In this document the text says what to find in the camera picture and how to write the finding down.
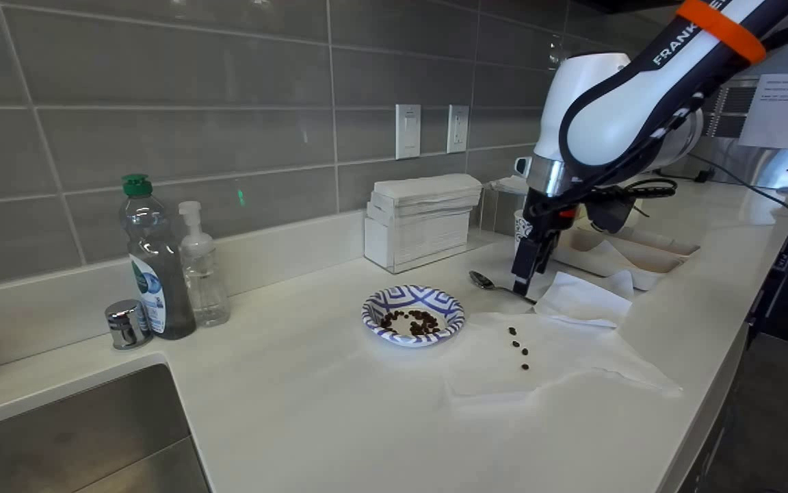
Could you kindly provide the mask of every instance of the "blue and white bowl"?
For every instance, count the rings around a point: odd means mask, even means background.
[[[438,287],[393,285],[364,301],[364,327],[392,346],[427,349],[455,338],[464,311]]]

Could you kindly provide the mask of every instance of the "plastic bottle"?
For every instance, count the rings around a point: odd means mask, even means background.
[[[128,237],[128,261],[141,291],[148,330],[157,338],[180,341],[198,330],[198,320],[180,275],[170,215],[151,200],[148,176],[124,176],[124,196],[121,226]]]
[[[195,319],[199,327],[217,327],[230,319],[230,296],[217,268],[213,238],[199,229],[199,204],[178,205],[187,237],[180,238],[180,265],[191,296]]]

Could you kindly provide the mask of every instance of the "electrical outlet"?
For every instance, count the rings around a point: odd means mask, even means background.
[[[421,104],[393,107],[393,156],[421,156]]]
[[[468,152],[468,107],[449,104],[447,155]]]

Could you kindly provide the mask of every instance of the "stainless steel sink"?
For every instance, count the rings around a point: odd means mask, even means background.
[[[0,423],[0,493],[211,491],[167,368]]]

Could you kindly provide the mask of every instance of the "green bottle cap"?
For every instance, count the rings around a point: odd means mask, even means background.
[[[148,176],[124,176],[121,187],[124,187],[124,196],[131,200],[151,197],[152,193]]]

